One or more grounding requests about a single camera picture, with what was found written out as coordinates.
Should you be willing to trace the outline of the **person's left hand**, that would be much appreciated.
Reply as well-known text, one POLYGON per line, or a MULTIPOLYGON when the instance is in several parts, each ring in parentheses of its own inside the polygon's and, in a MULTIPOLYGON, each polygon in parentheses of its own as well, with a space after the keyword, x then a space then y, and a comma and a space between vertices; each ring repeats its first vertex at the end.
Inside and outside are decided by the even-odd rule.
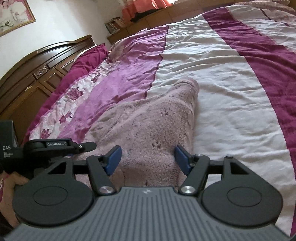
POLYGON ((7 174, 5 171, 1 174, 1 214, 6 221, 15 228, 19 222, 13 210, 13 197, 16 185, 24 185, 29 181, 28 178, 17 172, 7 174))

